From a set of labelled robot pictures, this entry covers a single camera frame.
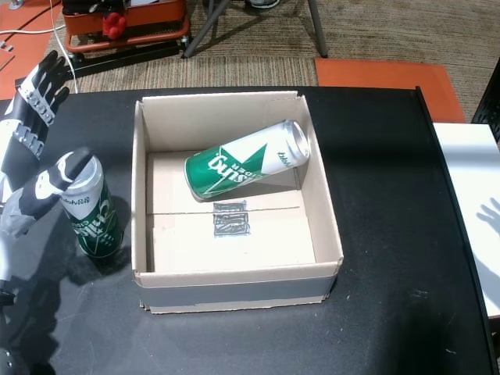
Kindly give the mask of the black grey left robot hand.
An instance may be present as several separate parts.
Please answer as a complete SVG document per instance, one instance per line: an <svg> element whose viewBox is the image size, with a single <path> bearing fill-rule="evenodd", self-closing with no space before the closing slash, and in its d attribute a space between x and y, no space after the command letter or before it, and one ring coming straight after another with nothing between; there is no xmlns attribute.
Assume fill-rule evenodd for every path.
<svg viewBox="0 0 500 375"><path fill-rule="evenodd" d="M92 159L89 148L67 152L40 170L40 157L65 87L66 60L49 52L26 76L1 117L1 282L11 278L15 242L57 203Z"/></svg>

